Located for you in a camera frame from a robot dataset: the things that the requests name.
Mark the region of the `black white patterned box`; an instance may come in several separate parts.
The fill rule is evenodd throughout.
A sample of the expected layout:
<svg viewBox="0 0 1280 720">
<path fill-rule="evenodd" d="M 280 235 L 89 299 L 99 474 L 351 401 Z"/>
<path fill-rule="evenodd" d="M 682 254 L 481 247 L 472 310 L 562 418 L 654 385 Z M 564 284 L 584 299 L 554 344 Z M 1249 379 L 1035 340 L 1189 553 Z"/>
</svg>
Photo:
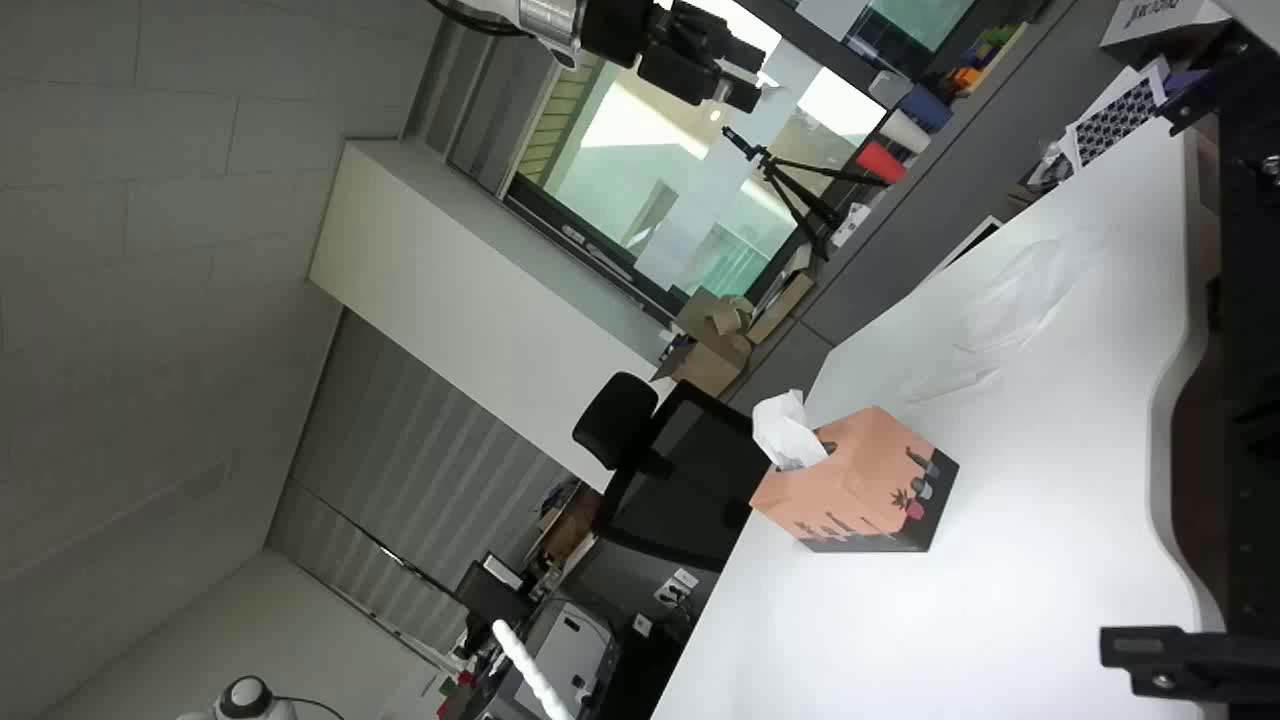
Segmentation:
<svg viewBox="0 0 1280 720">
<path fill-rule="evenodd" d="M 1065 133 L 1065 158 L 1074 169 L 1089 169 L 1099 162 L 1111 144 L 1122 144 L 1127 133 L 1148 124 L 1159 103 L 1167 102 L 1166 69 L 1125 69 L 1080 121 Z"/>
</svg>

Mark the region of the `black computer monitor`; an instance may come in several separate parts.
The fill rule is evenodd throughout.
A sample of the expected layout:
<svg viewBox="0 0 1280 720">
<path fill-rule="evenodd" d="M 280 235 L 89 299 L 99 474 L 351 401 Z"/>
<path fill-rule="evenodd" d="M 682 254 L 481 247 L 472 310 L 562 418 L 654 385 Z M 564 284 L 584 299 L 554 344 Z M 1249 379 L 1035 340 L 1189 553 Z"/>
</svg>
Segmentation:
<svg viewBox="0 0 1280 720">
<path fill-rule="evenodd" d="M 673 565 L 720 574 L 765 479 L 754 419 L 715 396 L 677 385 L 647 412 L 636 453 L 607 479 L 593 531 Z"/>
</svg>

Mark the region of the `cardboard box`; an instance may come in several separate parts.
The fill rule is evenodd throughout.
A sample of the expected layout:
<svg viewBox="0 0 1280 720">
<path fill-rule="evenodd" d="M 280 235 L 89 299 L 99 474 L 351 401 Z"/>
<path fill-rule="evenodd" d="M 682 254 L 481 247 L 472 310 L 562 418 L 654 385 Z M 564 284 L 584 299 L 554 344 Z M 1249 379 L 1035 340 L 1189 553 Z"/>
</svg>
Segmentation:
<svg viewBox="0 0 1280 720">
<path fill-rule="evenodd" d="M 673 378 L 707 396 L 726 396 L 754 356 L 749 306 L 740 295 L 697 292 L 677 323 L 688 337 L 688 349 L 673 366 Z"/>
</svg>

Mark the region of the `black office chair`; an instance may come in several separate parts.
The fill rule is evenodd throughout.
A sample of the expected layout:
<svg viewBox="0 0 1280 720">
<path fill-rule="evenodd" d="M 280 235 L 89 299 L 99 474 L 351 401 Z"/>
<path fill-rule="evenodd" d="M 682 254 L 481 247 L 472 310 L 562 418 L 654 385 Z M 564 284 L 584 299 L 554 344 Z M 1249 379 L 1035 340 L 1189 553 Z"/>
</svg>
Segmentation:
<svg viewBox="0 0 1280 720">
<path fill-rule="evenodd" d="M 647 379 L 616 374 L 582 412 L 573 439 L 603 467 L 624 467 L 639 453 L 658 405 Z"/>
</svg>

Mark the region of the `white tissue sheet on table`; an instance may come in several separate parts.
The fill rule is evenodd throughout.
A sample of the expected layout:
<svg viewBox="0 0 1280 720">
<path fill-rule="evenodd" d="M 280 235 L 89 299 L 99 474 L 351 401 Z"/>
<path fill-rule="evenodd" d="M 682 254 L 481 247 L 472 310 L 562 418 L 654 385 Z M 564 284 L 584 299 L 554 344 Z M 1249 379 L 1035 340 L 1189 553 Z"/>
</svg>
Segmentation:
<svg viewBox="0 0 1280 720">
<path fill-rule="evenodd" d="M 1065 235 L 990 242 L 930 275 L 888 312 L 880 392 L 930 405 L 992 385 L 1053 323 L 1076 262 Z"/>
</svg>

